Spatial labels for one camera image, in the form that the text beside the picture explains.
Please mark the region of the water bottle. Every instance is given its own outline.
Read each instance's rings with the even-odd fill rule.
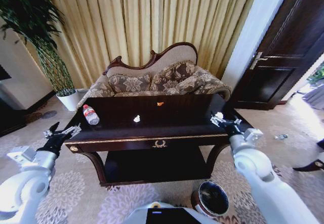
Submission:
[[[99,117],[92,107],[84,104],[83,105],[83,114],[86,117],[87,121],[91,125],[96,125],[99,123]]]

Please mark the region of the metal trash can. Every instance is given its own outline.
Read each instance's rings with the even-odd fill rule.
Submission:
[[[208,217],[224,215],[229,208],[225,191],[212,181],[205,181],[191,195],[192,207]]]

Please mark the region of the beige curtain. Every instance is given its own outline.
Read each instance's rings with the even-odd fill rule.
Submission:
[[[191,42],[198,64],[221,77],[253,0],[53,0],[56,37],[74,85],[89,87],[111,60],[140,66],[150,50]]]

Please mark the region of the white wall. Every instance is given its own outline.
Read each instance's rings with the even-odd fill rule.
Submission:
[[[0,63],[12,77],[0,81],[0,97],[14,109],[27,109],[53,89],[23,43],[14,44],[18,38],[11,30],[0,37]]]
[[[254,0],[222,81],[235,88],[283,0]]]

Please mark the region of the dark wooden door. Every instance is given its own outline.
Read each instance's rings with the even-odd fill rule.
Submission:
[[[272,109],[324,51],[324,0],[284,0],[230,102]]]

